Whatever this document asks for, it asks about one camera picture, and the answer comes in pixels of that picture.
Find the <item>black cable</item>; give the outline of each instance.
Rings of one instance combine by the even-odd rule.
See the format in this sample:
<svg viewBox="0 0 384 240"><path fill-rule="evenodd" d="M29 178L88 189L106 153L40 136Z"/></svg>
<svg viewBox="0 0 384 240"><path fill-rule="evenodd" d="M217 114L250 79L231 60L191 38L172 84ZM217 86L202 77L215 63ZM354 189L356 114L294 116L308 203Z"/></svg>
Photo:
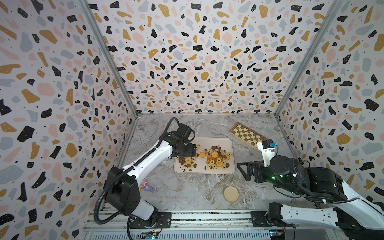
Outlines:
<svg viewBox="0 0 384 240"><path fill-rule="evenodd" d="M303 161L300 161L298 164L295 165L295 167L293 168L293 171L294 171L294 172L296 172L296 167L297 167L300 163L302 163L302 162L307 162L307 163L309 163L309 167L311 167L311 163L310 163L308 160L303 160Z"/></svg>
<svg viewBox="0 0 384 240"><path fill-rule="evenodd" d="M273 189L275 189L276 192L278 192L278 193L280 193L280 194L283 194L283 195L286 196L286 197L290 197L290 198L299 198L299 197L302 197L302 196L292 197L292 196L286 195L286 194L284 194L284 193L282 193L282 192L279 192L279 191L275 188L275 185L273 185Z"/></svg>

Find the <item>chessboard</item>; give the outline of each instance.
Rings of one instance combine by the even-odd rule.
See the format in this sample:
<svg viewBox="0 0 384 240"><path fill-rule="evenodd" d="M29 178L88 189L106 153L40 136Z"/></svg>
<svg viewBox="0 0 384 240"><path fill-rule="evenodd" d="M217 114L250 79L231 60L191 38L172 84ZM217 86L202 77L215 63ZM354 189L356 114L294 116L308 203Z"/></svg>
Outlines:
<svg viewBox="0 0 384 240"><path fill-rule="evenodd" d="M233 128L229 131L229 134L256 150L258 150L257 142L267 140L267 138L260 133L244 126L239 122L233 126Z"/></svg>

